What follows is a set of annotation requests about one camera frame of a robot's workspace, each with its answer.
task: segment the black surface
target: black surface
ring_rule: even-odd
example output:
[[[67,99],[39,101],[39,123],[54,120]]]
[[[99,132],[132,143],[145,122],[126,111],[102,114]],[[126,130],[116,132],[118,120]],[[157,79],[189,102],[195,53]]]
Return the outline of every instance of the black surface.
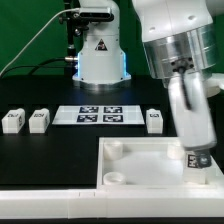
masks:
[[[209,100],[218,137],[213,151],[223,166],[224,99]],[[132,86],[101,95],[75,89],[63,77],[12,77],[0,80],[0,119],[10,109],[24,108],[26,125],[19,135],[3,135],[0,126],[0,189],[75,189],[96,186],[100,137],[149,136],[146,126],[53,126],[44,135],[31,135],[28,118],[33,111],[48,108],[51,121],[59,105],[141,105],[160,109],[164,119],[162,136],[176,136],[167,90],[148,76],[133,77]],[[17,220],[13,223],[223,223],[223,219],[76,219]],[[11,220],[0,220],[11,223]]]

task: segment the warning label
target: warning label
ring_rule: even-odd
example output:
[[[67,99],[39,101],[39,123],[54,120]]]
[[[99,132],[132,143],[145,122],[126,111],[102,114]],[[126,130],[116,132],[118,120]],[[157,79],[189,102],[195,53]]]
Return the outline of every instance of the warning label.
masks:
[[[98,43],[98,45],[96,46],[96,51],[108,51],[107,47],[103,41],[103,39],[100,40],[100,42]]]

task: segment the small white cube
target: small white cube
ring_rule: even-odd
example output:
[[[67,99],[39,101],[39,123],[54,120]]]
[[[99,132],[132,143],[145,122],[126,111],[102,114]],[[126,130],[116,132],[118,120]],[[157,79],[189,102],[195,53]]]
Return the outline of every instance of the small white cube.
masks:
[[[25,124],[25,111],[23,109],[10,110],[2,119],[4,134],[18,134]]]
[[[150,109],[146,111],[146,125],[149,134],[163,133],[163,117],[160,110]]]
[[[186,152],[183,181],[206,184],[206,170],[198,167],[194,152]]]
[[[29,119],[30,133],[43,134],[50,123],[50,112],[48,109],[35,110]]]

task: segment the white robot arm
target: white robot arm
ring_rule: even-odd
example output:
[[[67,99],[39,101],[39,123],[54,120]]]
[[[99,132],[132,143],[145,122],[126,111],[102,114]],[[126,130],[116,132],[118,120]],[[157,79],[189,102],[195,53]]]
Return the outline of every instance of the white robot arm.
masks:
[[[216,144],[205,96],[204,70],[217,61],[212,15],[222,0],[132,0],[142,24],[142,41],[153,78],[168,87],[182,145],[200,156]],[[202,166],[210,166],[207,155]]]
[[[126,55],[120,48],[119,7],[113,0],[79,0],[79,3],[81,8],[77,11],[77,19],[86,19],[87,16],[90,22],[84,32],[84,46],[79,52],[74,84],[94,91],[126,85],[131,76],[126,72]],[[111,14],[113,19],[101,21],[103,12],[105,16]],[[99,17],[98,22],[91,21],[95,16]]]

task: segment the black sticker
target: black sticker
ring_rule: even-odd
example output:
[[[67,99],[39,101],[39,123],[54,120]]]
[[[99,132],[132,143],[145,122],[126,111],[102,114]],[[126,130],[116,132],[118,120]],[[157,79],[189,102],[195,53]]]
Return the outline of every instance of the black sticker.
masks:
[[[108,51],[107,47],[103,41],[103,39],[100,40],[100,42],[98,43],[98,45],[96,46],[96,51]]]
[[[48,117],[45,117],[45,126],[48,126]]]
[[[98,113],[99,107],[80,107],[79,113],[88,114],[88,113]]]
[[[105,123],[123,123],[124,118],[122,115],[104,115],[103,122]]]
[[[44,117],[44,114],[34,114],[34,117]]]
[[[104,107],[105,114],[121,114],[123,113],[122,107]]]
[[[8,117],[18,117],[19,114],[9,114]]]
[[[150,117],[153,117],[153,118],[159,118],[159,114],[150,114]]]
[[[188,155],[187,166],[189,168],[195,168],[195,169],[199,168],[195,155]]]
[[[22,120],[22,117],[20,116],[20,117],[19,117],[19,127],[21,127],[22,124],[23,124],[23,120]]]
[[[95,123],[97,119],[98,115],[79,115],[77,123]]]

